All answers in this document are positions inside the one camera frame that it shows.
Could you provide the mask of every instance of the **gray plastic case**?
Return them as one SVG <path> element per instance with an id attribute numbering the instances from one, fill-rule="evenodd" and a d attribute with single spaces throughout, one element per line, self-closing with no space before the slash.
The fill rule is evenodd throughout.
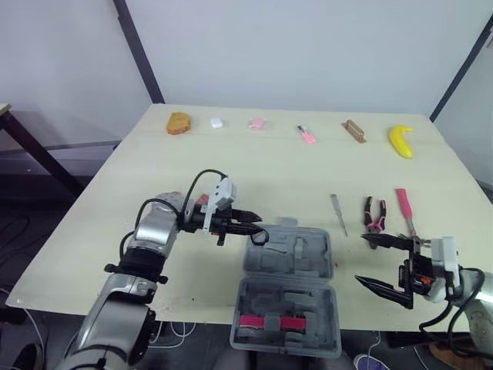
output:
<path id="1" fill-rule="evenodd" d="M 231 326 L 233 348 L 310 357 L 338 358 L 341 352 L 337 301 L 327 283 L 333 276 L 329 234 L 297 227 L 294 219 L 269 232 L 264 246 L 246 246 Z M 240 316 L 264 318 L 263 329 L 240 328 Z M 304 317 L 305 330 L 283 330 L 280 316 Z"/>

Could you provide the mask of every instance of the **black table leg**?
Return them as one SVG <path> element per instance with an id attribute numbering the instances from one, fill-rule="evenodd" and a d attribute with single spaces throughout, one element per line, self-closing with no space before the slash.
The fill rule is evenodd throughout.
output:
<path id="1" fill-rule="evenodd" d="M 28 130 L 10 113 L 0 116 L 0 130 L 4 129 L 25 151 L 39 162 L 58 181 L 63 183 L 75 196 L 80 195 L 84 187 L 65 168 L 53 158 Z"/>

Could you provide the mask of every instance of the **yellow banana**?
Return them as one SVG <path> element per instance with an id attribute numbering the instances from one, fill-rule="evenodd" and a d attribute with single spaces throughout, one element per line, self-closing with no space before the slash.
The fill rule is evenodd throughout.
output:
<path id="1" fill-rule="evenodd" d="M 412 127 L 397 125 L 391 129 L 388 135 L 396 151 L 404 158 L 408 158 L 408 159 L 413 157 L 413 150 L 407 143 L 403 134 L 405 132 L 410 132 L 410 131 L 414 131 L 414 129 Z"/>

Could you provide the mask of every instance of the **wooden table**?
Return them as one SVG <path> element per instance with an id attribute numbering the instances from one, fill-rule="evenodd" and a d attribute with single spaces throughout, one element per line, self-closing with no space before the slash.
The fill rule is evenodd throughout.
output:
<path id="1" fill-rule="evenodd" d="M 72 192 L 80 195 L 84 187 L 29 133 L 9 112 L 10 104 L 0 103 L 0 130 L 4 129 L 26 152 L 39 162 L 51 175 Z"/>
<path id="2" fill-rule="evenodd" d="M 165 127 L 171 112 L 192 116 L 193 128 L 170 136 Z M 254 132 L 252 117 L 267 127 Z M 220 117 L 222 129 L 210 118 Z M 340 125 L 352 119 L 367 143 L 357 143 Z M 306 144 L 295 126 L 304 124 L 317 138 Z M 398 156 L 387 139 L 396 124 L 414 127 L 407 135 L 414 159 Z M 406 187 L 414 209 L 414 225 L 422 237 L 453 235 L 463 266 L 491 270 L 493 213 L 474 178 L 435 126 L 422 115 L 323 113 L 216 107 L 152 105 L 123 140 L 94 180 L 45 243 L 8 298 L 15 307 L 85 315 L 108 274 L 105 264 L 118 261 L 122 235 L 132 230 L 140 204 L 158 193 L 185 192 L 202 169 L 230 175 L 238 196 L 235 208 L 257 212 L 267 223 L 295 217 L 304 227 L 329 232 L 335 262 L 340 327 L 385 331 L 417 331 L 444 307 L 416 296 L 409 311 L 371 293 L 355 274 L 397 286 L 397 268 L 406 258 L 398 250 L 371 250 L 360 238 L 365 232 L 366 197 L 387 201 L 389 234 L 407 233 L 394 189 Z M 204 177 L 194 197 L 209 193 L 217 178 Z M 339 225 L 330 201 L 336 193 L 349 237 Z M 244 277 L 242 259 L 247 240 L 181 233 L 166 261 L 151 304 L 159 320 L 229 324 L 237 288 Z M 466 320 L 457 331 L 468 330 Z"/>

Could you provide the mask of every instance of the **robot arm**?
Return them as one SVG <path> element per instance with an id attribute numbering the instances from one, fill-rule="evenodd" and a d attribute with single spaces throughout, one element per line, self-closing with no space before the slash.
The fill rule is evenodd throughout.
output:
<path id="1" fill-rule="evenodd" d="M 455 354 L 462 357 L 480 355 L 486 359 L 487 365 L 493 365 L 493 274 L 476 268 L 461 268 L 454 238 L 421 240 L 415 238 L 393 237 L 386 234 L 365 234 L 364 239 L 382 247 L 395 247 L 408 251 L 409 258 L 399 267 L 399 287 L 394 289 L 390 284 L 376 279 L 356 276 L 362 285 L 382 298 L 395 301 L 406 308 L 413 308 L 414 293 L 424 299 L 438 303 L 448 301 L 444 317 L 451 311 L 452 305 L 459 310 L 452 316 L 448 326 L 447 344 Z M 421 254 L 422 247 L 431 249 L 431 258 Z M 471 338 L 478 351 L 463 351 L 452 341 L 454 323 L 464 312 L 469 321 Z M 420 325 L 423 328 L 438 323 L 431 320 Z"/>
<path id="2" fill-rule="evenodd" d="M 111 274 L 82 323 L 74 349 L 57 369 L 123 369 L 144 356 L 156 318 L 147 305 L 153 301 L 157 283 L 167 281 L 161 272 L 181 230 L 218 234 L 219 245 L 226 234 L 263 234 L 263 243 L 267 242 L 267 232 L 253 224 L 261 221 L 259 216 L 231 207 L 235 196 L 234 185 L 224 177 L 206 206 L 195 205 L 189 195 L 177 192 L 146 201 L 143 207 L 151 203 L 151 211 L 140 220 L 141 207 L 119 264 L 106 265 L 105 271 Z"/>

